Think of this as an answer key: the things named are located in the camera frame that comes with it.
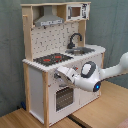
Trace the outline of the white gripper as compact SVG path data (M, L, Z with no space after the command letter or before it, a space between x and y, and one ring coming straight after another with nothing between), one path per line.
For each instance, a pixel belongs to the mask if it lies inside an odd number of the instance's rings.
M80 77L80 75L73 68L60 66L57 69L57 74L61 77L67 86L71 88L78 87L76 80Z

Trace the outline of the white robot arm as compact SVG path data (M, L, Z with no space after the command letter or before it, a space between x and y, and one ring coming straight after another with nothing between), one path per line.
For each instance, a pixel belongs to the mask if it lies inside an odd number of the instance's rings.
M101 81L128 73L128 52L124 53L120 62L113 67L100 69L94 62L86 62L78 74L73 68L61 66L57 69L59 76L67 86L80 88L88 92L97 92L100 89Z

